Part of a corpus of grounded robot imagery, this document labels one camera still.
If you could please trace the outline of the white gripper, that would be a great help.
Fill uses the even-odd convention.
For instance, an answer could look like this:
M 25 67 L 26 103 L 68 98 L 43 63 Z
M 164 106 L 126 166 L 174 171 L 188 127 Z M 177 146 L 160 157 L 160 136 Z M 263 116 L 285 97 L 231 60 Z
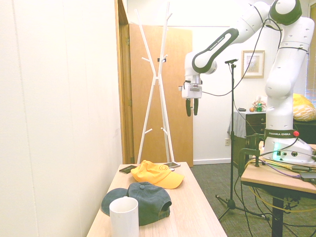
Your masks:
M 186 99 L 186 113 L 191 116 L 191 98 L 194 98 L 194 115 L 198 114 L 198 99 L 202 97 L 202 86 L 199 84 L 184 83 L 181 90 L 182 98 Z

